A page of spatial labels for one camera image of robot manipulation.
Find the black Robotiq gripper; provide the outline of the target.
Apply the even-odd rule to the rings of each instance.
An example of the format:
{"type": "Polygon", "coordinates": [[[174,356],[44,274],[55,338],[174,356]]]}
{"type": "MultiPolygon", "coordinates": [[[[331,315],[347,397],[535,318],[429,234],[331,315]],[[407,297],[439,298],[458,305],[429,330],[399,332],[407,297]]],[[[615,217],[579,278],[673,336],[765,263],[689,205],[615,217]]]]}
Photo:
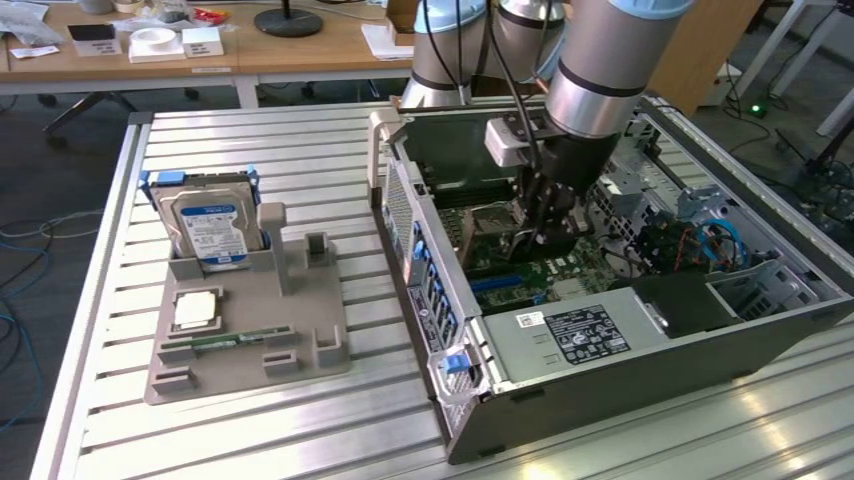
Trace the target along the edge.
{"type": "Polygon", "coordinates": [[[543,141],[539,157],[518,174],[518,202],[523,228],[534,235],[581,235],[573,214],[602,175],[621,134],[591,139],[571,134],[543,141]]]}

